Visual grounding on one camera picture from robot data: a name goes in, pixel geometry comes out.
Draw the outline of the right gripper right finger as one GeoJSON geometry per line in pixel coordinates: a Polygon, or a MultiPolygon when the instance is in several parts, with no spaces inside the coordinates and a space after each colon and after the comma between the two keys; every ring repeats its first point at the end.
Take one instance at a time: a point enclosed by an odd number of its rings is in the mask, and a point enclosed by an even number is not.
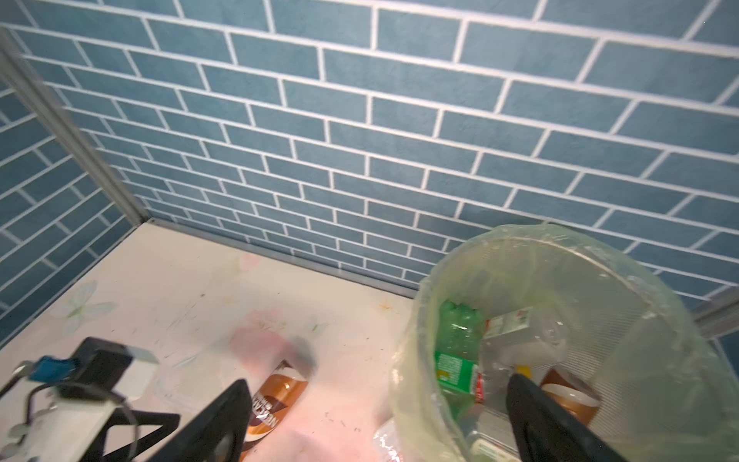
{"type": "Polygon", "coordinates": [[[523,461],[625,462],[523,375],[510,377],[506,409],[523,461]]]}

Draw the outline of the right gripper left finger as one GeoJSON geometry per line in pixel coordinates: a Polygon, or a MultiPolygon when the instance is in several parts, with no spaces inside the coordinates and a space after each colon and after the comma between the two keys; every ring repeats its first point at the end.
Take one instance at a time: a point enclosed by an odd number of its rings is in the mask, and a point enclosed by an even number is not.
{"type": "Polygon", "coordinates": [[[238,462],[251,411],[247,382],[238,379],[159,448],[149,461],[238,462]]]}

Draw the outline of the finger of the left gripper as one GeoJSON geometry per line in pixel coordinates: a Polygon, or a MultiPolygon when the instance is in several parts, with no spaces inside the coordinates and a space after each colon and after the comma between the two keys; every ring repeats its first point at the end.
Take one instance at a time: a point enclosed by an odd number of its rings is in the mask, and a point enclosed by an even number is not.
{"type": "Polygon", "coordinates": [[[98,435],[83,453],[82,462],[123,462],[133,461],[136,456],[146,452],[178,429],[181,416],[175,413],[148,412],[134,410],[131,421],[123,410],[115,411],[98,435]],[[106,452],[109,430],[113,427],[130,427],[133,441],[112,452],[106,452]]]}

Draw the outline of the brown coffee bottle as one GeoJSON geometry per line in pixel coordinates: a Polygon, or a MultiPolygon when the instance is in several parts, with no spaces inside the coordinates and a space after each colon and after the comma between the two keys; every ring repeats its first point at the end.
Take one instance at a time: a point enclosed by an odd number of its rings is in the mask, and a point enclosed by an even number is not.
{"type": "Polygon", "coordinates": [[[547,371],[540,388],[583,425],[590,425],[602,405],[602,397],[587,382],[559,366],[547,371]]]}
{"type": "Polygon", "coordinates": [[[240,461],[285,420],[309,384],[310,375],[282,360],[252,396],[240,461]]]}

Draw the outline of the clear square white-label bottle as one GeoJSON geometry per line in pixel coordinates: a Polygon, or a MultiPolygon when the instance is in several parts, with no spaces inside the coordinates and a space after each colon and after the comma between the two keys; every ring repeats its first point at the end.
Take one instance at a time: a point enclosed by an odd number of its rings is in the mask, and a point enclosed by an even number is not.
{"type": "Polygon", "coordinates": [[[529,306],[488,319],[479,348],[483,375],[517,367],[554,365],[568,354],[571,332],[561,313],[548,306],[529,306]]]}

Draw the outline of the green Sprite bottle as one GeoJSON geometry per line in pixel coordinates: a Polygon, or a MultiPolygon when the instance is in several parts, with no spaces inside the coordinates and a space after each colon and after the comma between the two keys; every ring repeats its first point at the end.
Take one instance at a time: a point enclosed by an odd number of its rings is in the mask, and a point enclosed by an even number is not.
{"type": "Polygon", "coordinates": [[[485,329],[479,310],[451,300],[442,303],[435,346],[436,378],[456,422],[477,400],[479,349],[485,329]]]}

